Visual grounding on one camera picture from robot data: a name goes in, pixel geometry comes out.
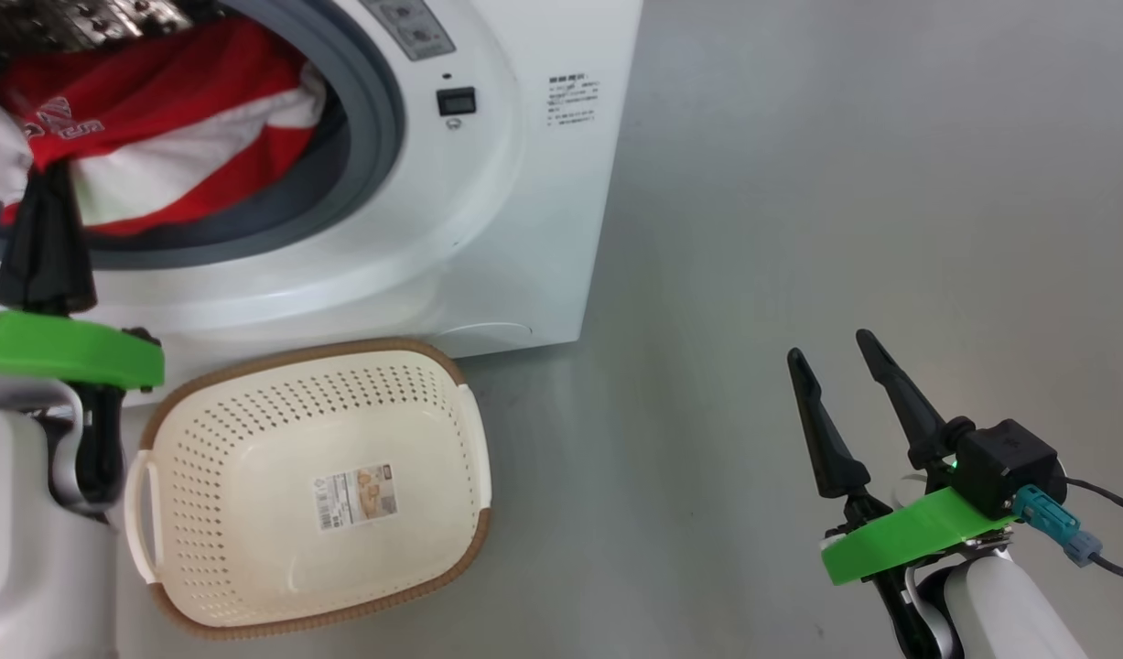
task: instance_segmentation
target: beige plastic basket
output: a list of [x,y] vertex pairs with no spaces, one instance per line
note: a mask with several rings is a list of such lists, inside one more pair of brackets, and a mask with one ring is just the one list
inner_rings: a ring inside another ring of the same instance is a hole
[[444,587],[481,549],[491,497],[481,415],[456,365],[416,341],[360,341],[171,394],[130,466],[126,534],[173,621],[248,638]]

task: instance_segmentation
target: floor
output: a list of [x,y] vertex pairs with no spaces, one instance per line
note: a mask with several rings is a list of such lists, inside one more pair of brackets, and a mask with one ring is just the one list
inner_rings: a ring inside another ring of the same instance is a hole
[[[259,642],[179,633],[119,562],[122,659],[895,657],[818,558],[784,354],[875,493],[907,472],[870,327],[947,417],[1123,493],[1123,0],[651,0],[582,341],[469,359],[494,525],[456,584]],[[130,418],[130,429],[140,422]],[[1071,507],[1123,559],[1123,513]],[[1123,582],[1016,559],[1093,657]]]

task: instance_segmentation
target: laundry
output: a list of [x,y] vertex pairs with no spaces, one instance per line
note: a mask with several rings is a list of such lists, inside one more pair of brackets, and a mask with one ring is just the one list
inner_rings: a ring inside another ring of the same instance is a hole
[[61,159],[89,229],[133,236],[199,220],[280,180],[325,103],[313,64],[243,17],[20,57],[0,76],[0,107],[22,134],[9,138],[0,112],[1,221],[13,221],[29,167]]

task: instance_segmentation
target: white washing machine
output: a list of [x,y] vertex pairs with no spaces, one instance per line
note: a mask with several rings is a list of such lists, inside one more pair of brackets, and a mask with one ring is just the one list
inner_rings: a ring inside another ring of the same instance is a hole
[[577,338],[641,0],[227,4],[338,101],[272,189],[190,230],[93,239],[85,318],[166,350],[166,387],[127,402],[382,335],[457,357]]

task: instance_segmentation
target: green plastic strip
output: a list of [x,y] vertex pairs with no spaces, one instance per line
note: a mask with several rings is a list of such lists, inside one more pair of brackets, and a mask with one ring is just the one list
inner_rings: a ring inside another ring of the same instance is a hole
[[942,488],[855,529],[822,550],[821,562],[829,580],[841,585],[1004,529],[1013,520],[1016,518],[988,520],[953,488]]
[[163,384],[163,349],[112,327],[0,312],[0,374],[143,388]]

